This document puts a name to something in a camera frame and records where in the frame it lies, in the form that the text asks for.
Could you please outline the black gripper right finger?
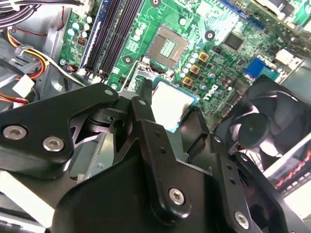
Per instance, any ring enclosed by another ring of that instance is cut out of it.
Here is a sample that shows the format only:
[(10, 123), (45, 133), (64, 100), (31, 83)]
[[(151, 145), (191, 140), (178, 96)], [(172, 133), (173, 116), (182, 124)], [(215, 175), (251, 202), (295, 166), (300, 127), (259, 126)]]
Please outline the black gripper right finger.
[(241, 152), (229, 155), (195, 107), (180, 125), (194, 233), (308, 233), (263, 173)]

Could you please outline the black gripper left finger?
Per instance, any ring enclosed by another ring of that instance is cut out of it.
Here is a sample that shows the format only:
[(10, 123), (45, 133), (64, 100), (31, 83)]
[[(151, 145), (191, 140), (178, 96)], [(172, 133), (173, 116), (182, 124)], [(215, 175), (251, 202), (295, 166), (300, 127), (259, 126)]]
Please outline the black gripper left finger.
[(101, 132), (115, 135), (113, 166), (143, 162), (151, 209), (157, 218), (186, 218), (191, 203), (166, 131), (156, 123), (152, 83), (127, 99), (98, 83), (1, 113), (0, 167), (39, 179), (61, 176), (74, 149)]

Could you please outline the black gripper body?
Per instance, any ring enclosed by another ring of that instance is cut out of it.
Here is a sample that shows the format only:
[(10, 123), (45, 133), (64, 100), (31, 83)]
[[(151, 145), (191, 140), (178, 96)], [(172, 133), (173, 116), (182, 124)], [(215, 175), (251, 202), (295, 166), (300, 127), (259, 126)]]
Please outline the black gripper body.
[(176, 225), (158, 220), (152, 209), (143, 162), (135, 156), (75, 186), (54, 213), (53, 233), (230, 233), (212, 191), (212, 177), (179, 164), (192, 209)]

